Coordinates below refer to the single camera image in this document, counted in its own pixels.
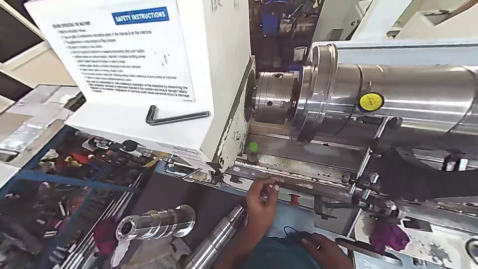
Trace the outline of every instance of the black cable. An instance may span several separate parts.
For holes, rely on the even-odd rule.
[[[297,232],[297,230],[296,230],[296,229],[294,229],[294,227],[290,227],[290,226],[284,226],[284,233],[285,233],[285,235],[288,235],[288,234],[287,234],[287,232],[285,231],[285,229],[286,229],[286,228],[291,228],[291,229],[293,229],[294,231],[296,231],[296,232]]]

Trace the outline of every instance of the wall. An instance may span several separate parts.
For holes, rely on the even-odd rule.
[[[32,88],[38,84],[76,85],[51,48],[5,73]]]
[[[334,28],[342,28],[342,22],[350,9],[360,0],[323,0],[324,5],[320,12],[317,27],[312,42],[327,41]]]
[[[351,40],[381,42],[412,0],[373,0]]]
[[[0,112],[4,111],[13,101],[0,95]]]
[[[438,25],[433,25],[420,13],[415,14],[404,26],[396,39],[454,39],[477,38],[478,27],[472,23],[478,17],[478,5],[463,13],[446,20]]]
[[[43,33],[32,22],[4,0],[0,0],[0,9],[4,9],[14,19],[21,22],[26,29],[45,40]],[[75,85],[64,65],[46,41],[0,63],[0,72],[31,88],[38,84]],[[1,111],[5,98],[0,97]]]
[[[466,1],[467,0],[413,0],[398,21],[400,26],[404,27],[417,11],[454,10]]]
[[[435,11],[435,10],[454,10],[461,6],[467,0],[421,0],[422,4],[419,10]]]

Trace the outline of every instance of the hand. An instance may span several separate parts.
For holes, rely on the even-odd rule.
[[[302,243],[322,269],[353,269],[350,259],[327,237],[314,233],[312,240],[304,238]]]
[[[261,198],[263,190],[267,195],[266,202]],[[248,214],[247,236],[251,236],[256,241],[262,239],[274,219],[278,196],[279,185],[275,184],[274,179],[254,180],[246,195]]]

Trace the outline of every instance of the green knob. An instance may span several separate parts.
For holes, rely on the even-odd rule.
[[[256,152],[259,149],[259,145],[256,142],[249,142],[249,150]]]

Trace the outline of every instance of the metal workpiece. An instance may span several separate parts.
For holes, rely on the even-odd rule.
[[[311,75],[309,89],[302,89],[291,126],[292,138],[301,144],[308,144],[314,138],[317,128],[326,116],[326,105],[331,99],[337,77],[337,47],[334,44],[316,46],[309,57]]]
[[[292,106],[294,73],[261,72],[252,97],[254,118],[257,121],[284,124]]]
[[[125,217],[116,228],[119,241],[132,239],[150,240],[173,235],[187,235],[196,223],[194,209],[183,204],[175,209],[151,210],[145,214]]]
[[[312,48],[302,68],[300,92],[276,90],[284,97],[293,93],[291,113],[273,113],[267,121],[283,124],[291,139],[308,144],[314,137],[338,138],[345,144],[362,146],[373,128],[355,121],[363,115],[402,118],[400,128],[387,132],[387,142],[410,145],[427,142],[443,134],[478,135],[478,90],[476,73],[470,67],[381,66],[337,63],[335,45]],[[360,98],[365,94],[380,96],[376,107],[365,109]],[[255,113],[261,114],[262,107]]]
[[[237,205],[232,212],[223,218],[208,237],[201,243],[196,251],[189,255],[183,262],[179,261],[178,269],[207,269],[217,255],[227,245],[242,223],[245,209]]]

